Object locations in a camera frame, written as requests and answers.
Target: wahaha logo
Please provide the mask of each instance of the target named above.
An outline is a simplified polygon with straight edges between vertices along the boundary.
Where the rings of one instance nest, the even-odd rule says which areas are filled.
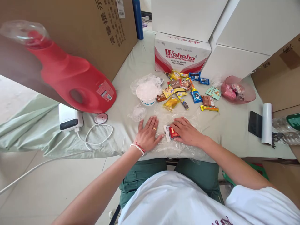
[[[174,51],[171,51],[170,49],[165,49],[165,50],[166,50],[167,58],[180,59],[180,60],[188,61],[188,62],[195,61],[195,58],[190,57],[189,55],[181,55],[180,53],[174,53]]]

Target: white beaded bracelet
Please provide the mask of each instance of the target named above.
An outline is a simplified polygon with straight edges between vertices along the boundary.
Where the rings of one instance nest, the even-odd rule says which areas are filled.
[[[131,145],[130,145],[130,147],[131,147],[131,146],[135,146],[135,147],[137,147],[137,148],[138,148],[138,149],[139,149],[139,150],[140,150],[140,151],[143,153],[143,155],[142,155],[142,156],[144,156],[144,154],[145,154],[145,153],[144,153],[144,151],[143,151],[143,150],[142,150],[142,149],[141,149],[141,148],[140,148],[138,145],[131,144]]]

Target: charging cable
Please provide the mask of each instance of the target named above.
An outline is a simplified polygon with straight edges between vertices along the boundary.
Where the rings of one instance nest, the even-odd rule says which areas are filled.
[[[111,127],[112,131],[110,132],[110,134],[107,136],[107,138],[102,141],[101,143],[98,143],[98,144],[94,144],[94,143],[90,143],[90,142],[87,142],[87,138],[88,138],[88,135],[89,133],[91,132],[91,130],[94,128],[94,126],[97,126],[97,125],[102,125],[102,126],[108,126],[108,127]],[[89,131],[87,132],[86,136],[85,136],[85,139],[83,140],[80,135],[79,135],[79,131],[80,131],[80,128],[77,127],[75,128],[75,132],[77,133],[79,139],[83,142],[85,142],[85,146],[87,147],[88,150],[86,151],[83,151],[83,152],[78,152],[78,153],[74,153],[74,154],[71,154],[71,155],[67,155],[67,156],[62,156],[62,157],[58,157],[58,158],[55,158],[55,159],[50,159],[48,161],[45,161],[45,162],[42,162],[41,164],[38,164],[37,166],[33,167],[31,170],[27,171],[26,173],[24,173],[22,176],[20,176],[17,180],[15,180],[14,182],[12,182],[11,184],[9,184],[7,187],[5,187],[4,189],[2,189],[0,191],[0,195],[3,194],[6,190],[8,190],[11,186],[13,186],[15,183],[19,182],[21,179],[23,179],[24,177],[26,177],[28,174],[30,174],[32,171],[36,170],[37,168],[39,168],[40,166],[46,164],[46,163],[49,163],[49,162],[52,162],[52,161],[55,161],[55,160],[59,160],[59,159],[65,159],[65,158],[68,158],[68,157],[71,157],[71,156],[76,156],[76,155],[80,155],[82,153],[85,153],[85,152],[94,152],[94,150],[90,149],[88,147],[88,144],[89,145],[100,145],[102,143],[104,143],[107,139],[109,139],[109,137],[112,135],[113,133],[113,127],[111,125],[108,125],[108,124],[95,124],[93,125]]]

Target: wahaha box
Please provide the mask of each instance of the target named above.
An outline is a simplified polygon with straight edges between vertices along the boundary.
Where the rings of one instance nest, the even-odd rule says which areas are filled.
[[[180,73],[199,72],[212,49],[208,42],[156,33],[155,70]]]

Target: pink plastic basket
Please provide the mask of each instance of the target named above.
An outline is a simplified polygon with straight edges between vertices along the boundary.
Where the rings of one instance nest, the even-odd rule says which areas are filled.
[[[244,100],[237,98],[235,93],[233,92],[231,85],[234,83],[238,83],[245,88]],[[245,104],[248,102],[252,102],[256,98],[254,88],[249,84],[243,82],[241,78],[238,78],[236,76],[227,77],[221,86],[221,91],[225,99],[235,104]]]

